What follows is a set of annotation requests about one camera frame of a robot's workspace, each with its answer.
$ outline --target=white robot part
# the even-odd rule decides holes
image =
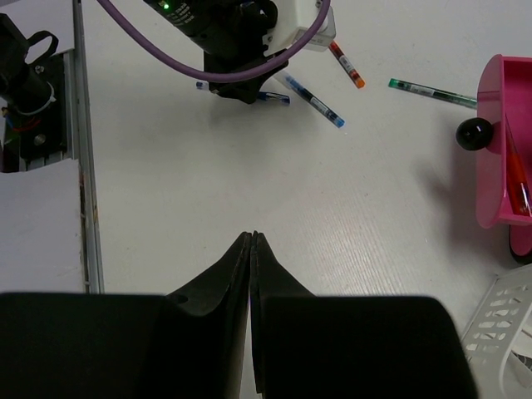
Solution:
[[[272,0],[278,9],[277,26],[264,37],[268,50],[266,57],[290,47],[316,21],[322,2],[319,0]],[[324,52],[336,37],[336,24],[333,9],[318,34],[305,47],[309,50]]]

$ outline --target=black wire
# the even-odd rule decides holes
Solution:
[[[30,43],[30,47],[35,46],[37,43],[42,42],[44,39],[51,37],[52,42],[50,43],[50,47],[43,53],[41,56],[39,56],[34,62],[32,62],[31,67],[34,67],[39,62],[42,62],[46,60],[47,58],[50,58],[53,56],[56,51],[57,47],[59,46],[59,39],[49,31],[40,31],[32,35],[27,41]]]

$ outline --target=bolt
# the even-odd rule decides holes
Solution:
[[[33,139],[33,144],[38,147],[40,145],[43,145],[47,141],[47,137],[43,134],[36,135]]]

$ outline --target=green marker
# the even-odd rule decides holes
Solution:
[[[394,89],[416,93],[420,96],[432,97],[436,98],[437,100],[452,102],[453,104],[466,106],[476,110],[477,101],[474,97],[463,96],[461,94],[451,93],[450,91],[435,89],[434,87],[416,85],[415,83],[410,83],[408,81],[398,81],[397,79],[391,79],[390,83],[388,83],[388,86]]]

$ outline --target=black ball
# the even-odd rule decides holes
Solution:
[[[456,141],[464,150],[478,151],[491,143],[493,134],[493,125],[486,119],[473,118],[458,126]]]

